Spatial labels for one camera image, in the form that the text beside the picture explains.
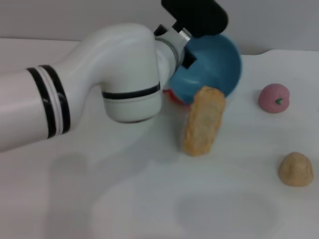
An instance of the white wall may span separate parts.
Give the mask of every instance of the white wall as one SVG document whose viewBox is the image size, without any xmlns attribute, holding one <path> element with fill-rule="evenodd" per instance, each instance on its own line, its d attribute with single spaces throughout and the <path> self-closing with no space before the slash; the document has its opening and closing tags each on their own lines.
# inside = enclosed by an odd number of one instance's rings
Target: white wall
<svg viewBox="0 0 319 239">
<path fill-rule="evenodd" d="M 319 50 L 319 0 L 217 0 L 226 30 L 244 53 L 269 49 Z M 160 0 L 0 0 L 0 37 L 81 40 L 119 22 L 154 30 L 174 19 Z"/>
</svg>

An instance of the toy food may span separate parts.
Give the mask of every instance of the toy food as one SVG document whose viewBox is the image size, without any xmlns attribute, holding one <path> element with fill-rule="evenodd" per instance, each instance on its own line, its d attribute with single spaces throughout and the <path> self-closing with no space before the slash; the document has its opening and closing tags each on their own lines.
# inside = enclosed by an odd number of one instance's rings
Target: toy food
<svg viewBox="0 0 319 239">
<path fill-rule="evenodd" d="M 171 89 L 167 89 L 167 90 L 163 90 L 163 93 L 168 95 L 168 97 L 170 98 L 171 101 L 173 101 L 174 103 L 178 104 L 178 105 L 185 105 L 183 103 L 183 101 L 181 101 Z"/>
<path fill-rule="evenodd" d="M 260 93 L 258 103 L 269 113 L 280 113 L 289 106 L 289 90 L 281 84 L 270 84 Z"/>
<path fill-rule="evenodd" d="M 282 182 L 293 187 L 304 187 L 314 179 L 310 160 L 302 153 L 288 154 L 279 167 Z"/>
<path fill-rule="evenodd" d="M 191 156 L 210 152 L 221 126 L 225 96 L 218 89 L 204 86 L 194 97 L 184 129 L 183 150 Z"/>
</svg>

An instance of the white surface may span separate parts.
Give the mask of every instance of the white surface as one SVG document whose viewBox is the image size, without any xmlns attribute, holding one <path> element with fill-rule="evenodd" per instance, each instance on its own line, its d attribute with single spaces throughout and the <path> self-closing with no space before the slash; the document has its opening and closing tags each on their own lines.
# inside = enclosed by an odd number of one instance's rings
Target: white surface
<svg viewBox="0 0 319 239">
<path fill-rule="evenodd" d="M 226 34 L 245 54 L 319 50 L 318 0 L 216 0 L 229 14 Z M 174 19 L 160 0 L 1 0 L 0 37 L 83 40 L 99 28 L 135 22 L 151 30 Z"/>
<path fill-rule="evenodd" d="M 0 71 L 50 63 L 75 44 L 0 39 Z M 208 156 L 177 150 L 181 109 L 166 102 L 152 120 L 119 124 L 105 115 L 96 88 L 75 131 L 0 154 L 1 238 L 316 238 L 319 53 L 270 51 L 243 60 Z M 289 88 L 291 105 L 271 115 L 256 97 L 275 82 Z M 277 176 L 291 151 L 313 162 L 306 188 Z"/>
</svg>

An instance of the red object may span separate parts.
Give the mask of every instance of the red object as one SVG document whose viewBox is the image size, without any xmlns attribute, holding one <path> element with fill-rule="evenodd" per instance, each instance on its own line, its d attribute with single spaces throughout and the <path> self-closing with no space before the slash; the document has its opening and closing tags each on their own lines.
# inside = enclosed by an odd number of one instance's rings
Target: red object
<svg viewBox="0 0 319 239">
<path fill-rule="evenodd" d="M 183 105 L 183 106 L 187 106 L 186 104 L 184 104 L 183 101 L 181 101 L 174 93 L 171 89 L 168 90 L 163 90 L 163 93 L 168 95 L 168 97 L 176 104 L 179 105 Z"/>
<path fill-rule="evenodd" d="M 270 84 L 260 93 L 258 103 L 260 107 L 269 113 L 280 113 L 289 106 L 290 92 L 281 84 Z"/>
</svg>

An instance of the blue bowl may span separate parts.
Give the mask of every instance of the blue bowl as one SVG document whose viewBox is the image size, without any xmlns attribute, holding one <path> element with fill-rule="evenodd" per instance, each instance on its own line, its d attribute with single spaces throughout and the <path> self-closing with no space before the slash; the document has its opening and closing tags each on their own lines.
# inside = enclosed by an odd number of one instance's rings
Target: blue bowl
<svg viewBox="0 0 319 239">
<path fill-rule="evenodd" d="M 242 63 L 236 46 L 225 36 L 192 38 L 188 50 L 197 60 L 188 68 L 180 66 L 169 80 L 169 87 L 185 104 L 203 86 L 210 86 L 228 96 L 237 86 Z"/>
</svg>

